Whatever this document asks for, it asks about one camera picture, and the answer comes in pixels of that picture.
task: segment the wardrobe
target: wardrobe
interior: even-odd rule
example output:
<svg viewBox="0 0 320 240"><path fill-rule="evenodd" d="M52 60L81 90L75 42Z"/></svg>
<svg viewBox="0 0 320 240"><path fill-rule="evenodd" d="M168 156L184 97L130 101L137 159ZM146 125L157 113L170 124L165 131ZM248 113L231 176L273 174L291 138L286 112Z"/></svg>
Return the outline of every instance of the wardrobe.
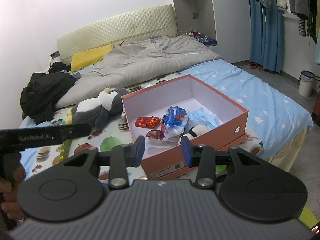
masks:
<svg viewBox="0 0 320 240"><path fill-rule="evenodd" d="M229 63L249 60L249 0L173 0L178 33L195 29L216 40L209 49Z"/></svg>

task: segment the white wall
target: white wall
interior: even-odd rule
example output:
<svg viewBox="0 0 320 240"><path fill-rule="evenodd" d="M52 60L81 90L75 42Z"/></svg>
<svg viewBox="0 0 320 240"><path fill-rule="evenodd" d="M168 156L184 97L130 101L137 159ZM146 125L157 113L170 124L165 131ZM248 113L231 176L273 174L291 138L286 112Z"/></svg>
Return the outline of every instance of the white wall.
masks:
<svg viewBox="0 0 320 240"><path fill-rule="evenodd" d="M172 0L0 0L0 129L21 123L20 94L56 39L91 22Z"/></svg>
<svg viewBox="0 0 320 240"><path fill-rule="evenodd" d="M0 129L22 122L21 91L41 69L32 48L21 0L0 0Z"/></svg>
<svg viewBox="0 0 320 240"><path fill-rule="evenodd" d="M91 22L172 0L24 0L26 20L44 67L57 50L56 39Z"/></svg>
<svg viewBox="0 0 320 240"><path fill-rule="evenodd" d="M284 17L284 67L283 71L299 79L302 70L320 76L320 66L314 63L315 43L309 37L301 37L298 20ZM319 91L319 84L314 82L314 89Z"/></svg>

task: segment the blue curtain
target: blue curtain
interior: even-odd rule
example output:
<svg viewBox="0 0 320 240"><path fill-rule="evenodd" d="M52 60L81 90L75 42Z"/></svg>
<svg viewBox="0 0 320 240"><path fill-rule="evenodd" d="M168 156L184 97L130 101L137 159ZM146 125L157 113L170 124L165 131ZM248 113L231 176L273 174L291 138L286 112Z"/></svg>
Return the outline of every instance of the blue curtain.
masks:
<svg viewBox="0 0 320 240"><path fill-rule="evenodd" d="M284 22L276 0L265 10L257 0L249 0L251 14L250 61L279 72L284 58Z"/></svg>

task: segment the bed headboard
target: bed headboard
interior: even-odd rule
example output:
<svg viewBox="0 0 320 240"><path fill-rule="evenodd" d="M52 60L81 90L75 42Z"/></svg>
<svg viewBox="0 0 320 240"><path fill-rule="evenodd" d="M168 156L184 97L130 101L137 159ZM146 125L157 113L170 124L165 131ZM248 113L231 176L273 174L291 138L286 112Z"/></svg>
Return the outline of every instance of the bed headboard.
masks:
<svg viewBox="0 0 320 240"><path fill-rule="evenodd" d="M177 35L172 5L146 8L91 23L60 38L57 47L61 61L67 65L76 52L121 43L127 38L147 39L152 36Z"/></svg>

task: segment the white trash bin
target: white trash bin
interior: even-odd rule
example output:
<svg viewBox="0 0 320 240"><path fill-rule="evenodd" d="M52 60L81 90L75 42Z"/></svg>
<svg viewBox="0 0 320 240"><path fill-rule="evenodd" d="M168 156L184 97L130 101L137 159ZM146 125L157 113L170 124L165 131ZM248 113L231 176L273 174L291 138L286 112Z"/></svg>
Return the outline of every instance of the white trash bin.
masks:
<svg viewBox="0 0 320 240"><path fill-rule="evenodd" d="M307 98L310 96L312 90L312 82L315 80L316 75L310 71L303 70L301 71L301 76L299 78L300 85L298 93L303 97Z"/></svg>

